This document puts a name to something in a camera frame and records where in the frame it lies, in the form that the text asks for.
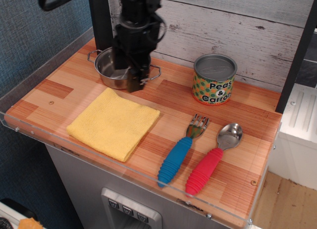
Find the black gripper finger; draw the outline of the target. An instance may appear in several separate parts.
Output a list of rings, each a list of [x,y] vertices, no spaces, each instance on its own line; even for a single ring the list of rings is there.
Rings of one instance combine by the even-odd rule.
[[[139,70],[137,68],[130,68],[127,76],[127,91],[136,92],[144,88],[148,82],[149,69]]]
[[[131,55],[124,50],[115,47],[114,55],[114,67],[116,70],[131,69],[133,67]]]

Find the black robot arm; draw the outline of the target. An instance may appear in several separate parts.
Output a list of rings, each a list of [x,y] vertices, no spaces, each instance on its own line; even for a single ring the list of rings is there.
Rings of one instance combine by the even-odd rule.
[[[121,0],[119,23],[114,37],[115,69],[127,70],[127,91],[144,88],[149,79],[150,54],[166,32],[166,24],[156,14],[161,0]]]

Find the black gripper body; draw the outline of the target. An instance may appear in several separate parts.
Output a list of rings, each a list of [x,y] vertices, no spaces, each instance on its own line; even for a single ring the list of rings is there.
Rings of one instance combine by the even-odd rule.
[[[146,70],[150,67],[150,53],[159,42],[160,24],[151,23],[142,29],[129,29],[123,25],[116,25],[114,48],[118,47],[131,55],[133,67]]]

